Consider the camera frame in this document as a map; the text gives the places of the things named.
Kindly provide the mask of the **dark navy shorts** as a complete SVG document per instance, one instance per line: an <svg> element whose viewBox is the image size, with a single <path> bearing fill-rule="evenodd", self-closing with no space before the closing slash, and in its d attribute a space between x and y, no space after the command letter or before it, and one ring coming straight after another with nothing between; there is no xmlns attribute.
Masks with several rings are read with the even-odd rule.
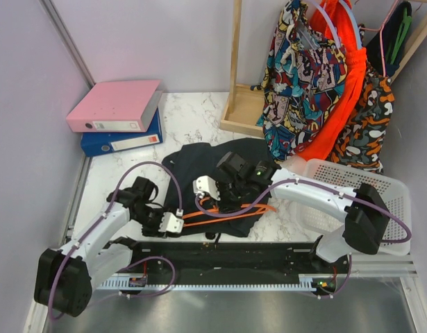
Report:
<svg viewBox="0 0 427 333"><path fill-rule="evenodd" d="M198 211L194 203L195 195L192 186L194 180L200 176L210 176L220 182L227 180L227 176L217 170L217 163L230 151L237 153L252 164L257 164L260 161L272 161L266 142L255 138L235 139L217 146L205 142L187 144L162 160L162 165L174 174L181 187L185 214ZM244 238L249 235L251 228L260 217L261 215L250 214L240 219L183 228L180 234L175 234L172 237L222 233L232 237Z"/></svg>

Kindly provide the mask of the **orange hanger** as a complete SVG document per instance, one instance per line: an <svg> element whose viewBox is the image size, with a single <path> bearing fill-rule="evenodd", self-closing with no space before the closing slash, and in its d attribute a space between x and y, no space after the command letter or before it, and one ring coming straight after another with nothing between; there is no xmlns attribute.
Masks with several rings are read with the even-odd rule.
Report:
<svg viewBox="0 0 427 333"><path fill-rule="evenodd" d="M209 196L200 199L198 204L200 204L201 210L183 215L184 228L229 222L247 217L262 216L268 212L277 212L277 209L272 205L258 203L251 206L249 203L245 203L237 212L220 213L219 205Z"/></svg>

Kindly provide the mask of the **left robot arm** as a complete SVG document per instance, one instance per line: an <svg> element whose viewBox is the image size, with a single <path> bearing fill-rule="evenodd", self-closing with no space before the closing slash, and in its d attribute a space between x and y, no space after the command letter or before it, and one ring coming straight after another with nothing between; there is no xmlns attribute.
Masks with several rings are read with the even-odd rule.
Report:
<svg viewBox="0 0 427 333"><path fill-rule="evenodd" d="M116 272L138 272L143 256L133 240L111 241L128 222L136 221L158 236L183 229L183 209L152 208L157 186L137 177L132 186L116 188L93 220L59 249L46 249L39 258L34 301L77 317L87 307L93 291Z"/></svg>

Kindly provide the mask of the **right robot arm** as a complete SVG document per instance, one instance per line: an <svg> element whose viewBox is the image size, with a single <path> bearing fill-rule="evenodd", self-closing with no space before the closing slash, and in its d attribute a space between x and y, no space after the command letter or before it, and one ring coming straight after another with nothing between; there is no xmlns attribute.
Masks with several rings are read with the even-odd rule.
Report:
<svg viewBox="0 0 427 333"><path fill-rule="evenodd" d="M337 219L341 226L318 238L309 255L310 268L325 273L334 262L354 251L378 253L390 222L390 212L378 191L368 184L357 189L331 187L321 181L294 174L273 162L256 164L228 152L217 164L226 180L217 184L219 204L234 210L247 200L266 195L311 207Z"/></svg>

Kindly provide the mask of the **camouflage print shorts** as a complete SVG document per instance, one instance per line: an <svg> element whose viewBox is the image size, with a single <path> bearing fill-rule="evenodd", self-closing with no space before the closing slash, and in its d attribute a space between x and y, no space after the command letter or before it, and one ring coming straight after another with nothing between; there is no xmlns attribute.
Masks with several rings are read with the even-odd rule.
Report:
<svg viewBox="0 0 427 333"><path fill-rule="evenodd" d="M380 152L394 111L394 101L390 78L382 76L367 63L360 98L326 160L382 174Z"/></svg>

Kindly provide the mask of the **light blue hanger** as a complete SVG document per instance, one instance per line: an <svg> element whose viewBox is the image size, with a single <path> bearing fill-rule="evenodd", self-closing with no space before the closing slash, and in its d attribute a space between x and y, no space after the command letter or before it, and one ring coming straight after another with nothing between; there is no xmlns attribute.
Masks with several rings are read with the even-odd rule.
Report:
<svg viewBox="0 0 427 333"><path fill-rule="evenodd" d="M362 49L362 41L361 41L361 37L360 37L360 30L358 28L357 21L356 21L355 16L352 12L352 9L350 8L350 6L347 4L347 2L345 0L339 0L338 2L343 7L343 9L346 11L348 18L350 19L350 22L351 22L351 25L353 28L353 33L355 35L355 42L356 42L357 50L360 50L360 49Z"/></svg>

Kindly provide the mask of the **orange shorts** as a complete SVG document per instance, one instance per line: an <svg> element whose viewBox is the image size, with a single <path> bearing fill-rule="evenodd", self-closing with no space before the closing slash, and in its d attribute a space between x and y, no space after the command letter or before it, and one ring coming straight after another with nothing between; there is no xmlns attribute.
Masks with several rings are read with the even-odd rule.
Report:
<svg viewBox="0 0 427 333"><path fill-rule="evenodd" d="M337 30L342 45L346 49L348 74L343 94L335 104L329 119L313 139L312 143L303 151L297 153L304 160L314 158L325 160L329 156L339 134L344 129L351 112L360 98L367 69L366 48L362 46L362 49L357 50L355 35L346 11L338 1L333 0L322 1L320 6L327 12Z"/></svg>

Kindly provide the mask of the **navy ribbed shorts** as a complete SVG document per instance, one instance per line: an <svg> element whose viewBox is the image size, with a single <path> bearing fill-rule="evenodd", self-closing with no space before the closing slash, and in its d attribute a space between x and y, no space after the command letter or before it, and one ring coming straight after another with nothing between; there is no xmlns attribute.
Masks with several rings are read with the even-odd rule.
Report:
<svg viewBox="0 0 427 333"><path fill-rule="evenodd" d="M394 65L390 64L388 58L388 52L393 48L394 41L397 36L397 31L400 25L400 22L403 17L404 8L408 9L408 14L412 15L412 5L409 1L402 1L396 6L394 12L390 16L389 21L386 23L383 31L383 45L385 50L385 60L386 60L386 70L387 76L392 77L400 67L400 62L403 59L405 41L408 34L406 35L405 41L400 48L399 54L397 56L396 62ZM380 46L379 46L379 34L377 33L371 41L366 46L367 49L367 59L370 64L380 73L383 73L382 64L380 59Z"/></svg>

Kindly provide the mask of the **lilac hanger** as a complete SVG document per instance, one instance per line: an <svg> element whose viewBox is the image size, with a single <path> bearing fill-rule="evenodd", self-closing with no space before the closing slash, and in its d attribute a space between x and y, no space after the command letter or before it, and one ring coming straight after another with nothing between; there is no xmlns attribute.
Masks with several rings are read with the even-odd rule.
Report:
<svg viewBox="0 0 427 333"><path fill-rule="evenodd" d="M321 13L321 16L325 19L325 21L327 23L327 26L329 27L329 29L330 29L330 31L332 33L335 46L338 49L340 49L342 47L340 38L339 38L339 36L337 34L336 28L334 27L334 25L333 25L330 17L328 16L327 12L317 2L315 2L315 1L305 0L305 2L309 3L311 6L314 6L317 9L317 11Z"/></svg>

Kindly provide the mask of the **pink hanger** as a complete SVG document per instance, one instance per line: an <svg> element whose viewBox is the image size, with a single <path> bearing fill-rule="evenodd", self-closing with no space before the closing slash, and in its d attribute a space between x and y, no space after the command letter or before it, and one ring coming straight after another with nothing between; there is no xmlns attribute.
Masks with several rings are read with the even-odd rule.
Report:
<svg viewBox="0 0 427 333"><path fill-rule="evenodd" d="M387 12L387 14L385 16L383 22L381 23L380 28L373 29L373 28L366 28L365 26L360 26L358 28L359 31L378 32L378 34L379 34L379 46L380 46L380 59L381 59L384 77L387 77L387 70L386 70L385 50L384 50L384 45L383 45L383 31L384 31L384 27L385 27L386 23L389 21L390 16L394 12L394 9L399 4L399 2L400 2L399 0L394 0L389 11Z"/></svg>

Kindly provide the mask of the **green hanger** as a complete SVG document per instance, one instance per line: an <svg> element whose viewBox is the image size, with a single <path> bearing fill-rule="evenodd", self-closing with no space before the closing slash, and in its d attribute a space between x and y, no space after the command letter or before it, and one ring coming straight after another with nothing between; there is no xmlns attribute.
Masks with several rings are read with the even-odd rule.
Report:
<svg viewBox="0 0 427 333"><path fill-rule="evenodd" d="M400 22L400 25L399 25L399 28L397 31L397 36L396 36L396 39L394 41L393 48L387 54L391 65L394 65L396 62L400 48L405 41L405 38L406 38L406 35L408 34L408 30L409 30L411 23L412 23L412 15L409 15L408 9L404 8L403 17L402 17L402 20Z"/></svg>

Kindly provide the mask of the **wooden clothes rack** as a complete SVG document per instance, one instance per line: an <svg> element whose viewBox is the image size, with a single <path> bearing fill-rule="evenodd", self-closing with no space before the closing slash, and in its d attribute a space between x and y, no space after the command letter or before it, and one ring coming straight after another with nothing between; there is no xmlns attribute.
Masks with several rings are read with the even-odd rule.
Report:
<svg viewBox="0 0 427 333"><path fill-rule="evenodd" d="M231 71L230 92L221 115L220 128L222 130L241 133L254 137L262 137L262 129L256 126L262 111L264 96L259 90L253 91L249 85L237 82L238 53L240 43L242 2L233 2L233 25L231 44ZM418 27L414 29L405 43L403 58L399 68L395 71L391 80L394 81L407 65L415 51L427 37L427 12L421 19Z"/></svg>

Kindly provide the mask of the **blue binder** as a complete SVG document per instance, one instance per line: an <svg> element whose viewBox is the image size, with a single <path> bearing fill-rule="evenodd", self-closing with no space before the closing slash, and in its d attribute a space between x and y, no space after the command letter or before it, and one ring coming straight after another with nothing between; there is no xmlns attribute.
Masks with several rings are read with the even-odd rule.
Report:
<svg viewBox="0 0 427 333"><path fill-rule="evenodd" d="M159 109L144 133L83 133L81 148L87 157L106 155L163 143Z"/></svg>

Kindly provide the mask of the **pink binder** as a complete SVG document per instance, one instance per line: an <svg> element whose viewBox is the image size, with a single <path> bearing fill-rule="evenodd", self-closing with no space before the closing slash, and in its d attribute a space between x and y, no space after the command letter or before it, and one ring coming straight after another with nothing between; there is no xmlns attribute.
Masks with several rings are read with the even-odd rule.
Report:
<svg viewBox="0 0 427 333"><path fill-rule="evenodd" d="M159 80L97 83L66 116L75 133L143 133L156 113Z"/></svg>

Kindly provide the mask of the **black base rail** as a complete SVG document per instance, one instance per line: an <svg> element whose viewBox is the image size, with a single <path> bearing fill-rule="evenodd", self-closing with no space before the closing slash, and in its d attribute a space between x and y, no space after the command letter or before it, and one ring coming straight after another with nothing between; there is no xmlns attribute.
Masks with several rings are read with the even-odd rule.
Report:
<svg viewBox="0 0 427 333"><path fill-rule="evenodd" d="M314 256L312 243L148 242L126 237L113 242L132 250L129 272L145 273L148 285L296 284L301 275L326 277L349 271L348 257L328 264Z"/></svg>

